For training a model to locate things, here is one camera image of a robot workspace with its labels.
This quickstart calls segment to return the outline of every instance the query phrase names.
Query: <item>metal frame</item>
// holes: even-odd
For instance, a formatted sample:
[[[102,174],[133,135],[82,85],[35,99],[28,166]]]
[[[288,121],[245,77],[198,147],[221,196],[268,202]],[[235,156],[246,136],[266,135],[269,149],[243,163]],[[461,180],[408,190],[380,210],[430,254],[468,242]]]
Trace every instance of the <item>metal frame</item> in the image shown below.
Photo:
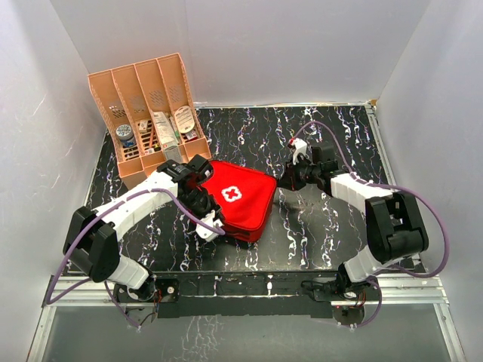
[[[301,102],[301,103],[267,103],[267,104],[257,104],[257,105],[250,105],[250,106],[217,106],[217,105],[210,105],[208,102],[193,102],[193,105],[197,109],[203,108],[267,108],[267,107],[337,107],[337,106],[365,106],[368,104],[367,101],[361,102]]]
[[[377,149],[380,154],[383,168],[389,183],[395,183],[395,178],[389,165],[386,150],[379,132],[379,124],[377,122],[374,108],[369,103],[304,103],[304,104],[281,104],[271,106],[365,106],[366,113],[369,118],[370,126],[374,134]],[[63,290],[72,286],[72,284],[80,281],[84,277],[61,277],[57,284],[53,296],[58,295]],[[441,333],[445,339],[448,354],[452,361],[466,361],[463,349],[458,339],[457,331],[454,327],[451,314],[449,312],[448,298],[445,289],[439,277],[430,279],[419,279],[402,274],[382,274],[378,276],[378,281],[383,294],[384,304],[433,304],[435,313],[438,318]],[[108,283],[111,290],[114,289],[113,283]],[[196,298],[207,298],[209,296],[196,296]],[[251,296],[263,298],[276,298],[276,296]],[[351,305],[353,302],[344,300],[332,301],[332,306]],[[377,301],[369,300],[366,304],[374,305]],[[103,284],[87,282],[82,284],[76,290],[70,292],[67,296],[55,303],[55,306],[46,306],[42,309],[41,317],[37,326],[37,330],[32,341],[27,362],[41,362],[48,343],[48,338],[54,322],[55,314],[58,308],[62,307],[113,307],[108,293]],[[146,307],[152,308],[152,303],[128,303],[123,305],[125,308],[130,307]]]

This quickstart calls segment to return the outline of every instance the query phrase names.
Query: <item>red first aid bag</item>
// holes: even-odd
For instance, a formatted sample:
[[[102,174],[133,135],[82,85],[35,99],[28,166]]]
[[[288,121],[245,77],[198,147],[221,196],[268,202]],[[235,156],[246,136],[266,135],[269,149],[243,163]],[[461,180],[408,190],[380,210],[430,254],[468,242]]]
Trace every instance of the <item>red first aid bag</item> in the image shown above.
[[[253,243],[260,239],[272,211],[277,180],[263,172],[211,161],[213,175],[202,186],[221,206],[226,234]]]

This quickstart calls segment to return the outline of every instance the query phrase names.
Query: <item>label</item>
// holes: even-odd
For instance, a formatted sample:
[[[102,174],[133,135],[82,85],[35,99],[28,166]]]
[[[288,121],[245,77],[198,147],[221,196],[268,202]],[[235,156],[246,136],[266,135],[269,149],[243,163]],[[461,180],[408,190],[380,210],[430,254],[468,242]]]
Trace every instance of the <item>label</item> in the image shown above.
[[[198,138],[198,134],[196,134],[196,131],[195,130],[191,130],[190,132],[188,133],[185,133],[184,134],[186,136],[186,138],[188,139],[188,141],[191,141],[195,138]]]
[[[163,149],[163,151],[165,152],[165,157],[167,160],[176,161],[178,164],[183,163],[178,146],[172,146],[167,149]]]
[[[178,164],[174,170],[181,174],[183,171],[188,170],[186,167],[184,167],[182,164]]]
[[[195,127],[195,119],[189,106],[182,106],[174,113],[174,119],[181,133],[190,132]]]
[[[174,146],[178,144],[173,128],[163,112],[153,112],[154,125],[158,140],[163,146]]]
[[[146,133],[148,131],[148,121],[141,121],[139,123],[139,132]]]

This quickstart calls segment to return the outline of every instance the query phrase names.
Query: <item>red pouch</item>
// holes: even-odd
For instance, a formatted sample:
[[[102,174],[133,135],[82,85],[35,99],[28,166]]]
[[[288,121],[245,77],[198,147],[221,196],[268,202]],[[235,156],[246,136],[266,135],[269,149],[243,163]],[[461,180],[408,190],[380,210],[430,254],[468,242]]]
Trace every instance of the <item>red pouch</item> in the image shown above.
[[[253,243],[260,239],[272,211],[277,180],[263,172],[224,161],[211,161],[213,175],[202,186],[224,216],[223,230]]]

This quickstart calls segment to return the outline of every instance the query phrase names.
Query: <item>orange plastic organizer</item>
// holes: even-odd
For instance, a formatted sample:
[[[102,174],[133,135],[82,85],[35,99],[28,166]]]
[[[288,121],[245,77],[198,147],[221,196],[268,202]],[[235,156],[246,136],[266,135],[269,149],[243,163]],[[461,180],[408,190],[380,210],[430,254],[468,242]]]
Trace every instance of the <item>orange plastic organizer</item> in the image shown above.
[[[152,129],[153,112],[169,112],[172,115],[181,107],[189,106],[195,119],[198,138],[178,145],[184,162],[195,155],[211,158],[208,142],[196,116],[186,70],[179,54],[147,60],[90,74],[89,87],[97,108],[106,122],[114,142],[118,159],[119,176],[132,189],[144,181],[158,165],[166,161],[162,149],[147,153],[158,142]],[[147,132],[140,132],[140,124],[147,121]],[[115,129],[130,124],[136,146],[123,148]]]

